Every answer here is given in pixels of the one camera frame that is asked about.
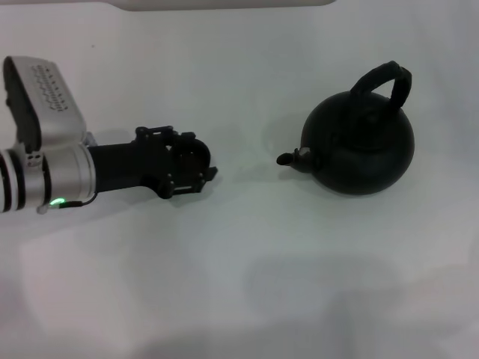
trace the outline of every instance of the black kettle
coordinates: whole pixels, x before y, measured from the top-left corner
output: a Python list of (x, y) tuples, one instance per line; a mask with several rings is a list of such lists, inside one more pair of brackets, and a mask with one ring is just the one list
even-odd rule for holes
[[(391, 98), (372, 93), (394, 80)], [(329, 97), (306, 120), (301, 148), (278, 157), (279, 165), (311, 172), (343, 194), (373, 194), (398, 181), (414, 155), (414, 134), (401, 107), (411, 73), (395, 62), (362, 77), (349, 92)]]

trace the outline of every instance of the white backdrop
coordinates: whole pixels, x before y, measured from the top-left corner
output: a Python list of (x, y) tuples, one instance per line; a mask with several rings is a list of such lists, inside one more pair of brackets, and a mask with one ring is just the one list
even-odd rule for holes
[[(56, 61), (101, 144), (173, 125), (220, 171), (171, 201), (1, 215), (0, 357), (477, 358), (478, 9), (0, 7), (0, 58)], [(320, 101), (390, 60), (413, 74), (417, 142), (397, 184), (345, 198), (275, 164)], [(4, 106), (0, 126), (9, 147)]]

